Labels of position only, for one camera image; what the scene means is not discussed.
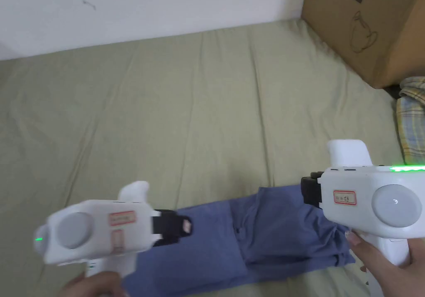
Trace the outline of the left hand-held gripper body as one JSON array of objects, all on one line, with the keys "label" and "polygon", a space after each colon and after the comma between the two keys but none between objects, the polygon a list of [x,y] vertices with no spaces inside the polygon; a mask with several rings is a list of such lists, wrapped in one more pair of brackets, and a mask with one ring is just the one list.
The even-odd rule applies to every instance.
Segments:
[{"label": "left hand-held gripper body", "polygon": [[86,263],[86,277],[134,273],[139,253],[180,238],[180,216],[153,209],[148,191],[146,181],[136,181],[117,200],[87,200],[51,214],[34,232],[35,251],[48,265]]}]

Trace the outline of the person's left hand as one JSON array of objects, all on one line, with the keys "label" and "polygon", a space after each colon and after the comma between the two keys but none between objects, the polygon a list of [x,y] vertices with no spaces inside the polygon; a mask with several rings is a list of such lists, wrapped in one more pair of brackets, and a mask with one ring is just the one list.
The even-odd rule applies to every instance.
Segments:
[{"label": "person's left hand", "polygon": [[127,293],[122,287],[122,279],[117,272],[101,272],[90,277],[84,273],[73,278],[65,284],[58,297],[126,297]]}]

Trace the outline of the person's right hand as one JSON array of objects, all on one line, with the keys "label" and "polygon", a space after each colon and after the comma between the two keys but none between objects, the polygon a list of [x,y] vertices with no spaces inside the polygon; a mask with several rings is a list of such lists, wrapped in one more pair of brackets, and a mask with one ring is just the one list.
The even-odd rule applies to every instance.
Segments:
[{"label": "person's right hand", "polygon": [[361,260],[361,271],[369,271],[385,297],[423,297],[425,295],[425,242],[409,239],[410,264],[398,267],[388,261],[373,245],[348,231],[345,237],[351,250]]}]

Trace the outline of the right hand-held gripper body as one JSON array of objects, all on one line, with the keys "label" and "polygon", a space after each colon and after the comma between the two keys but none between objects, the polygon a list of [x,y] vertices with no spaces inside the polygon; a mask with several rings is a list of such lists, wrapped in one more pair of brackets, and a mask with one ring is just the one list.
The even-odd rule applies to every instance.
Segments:
[{"label": "right hand-held gripper body", "polygon": [[[303,201],[373,245],[392,264],[410,264],[409,239],[425,236],[425,168],[373,165],[361,140],[328,142],[330,167],[301,179]],[[384,297],[367,270],[372,297]]]}]

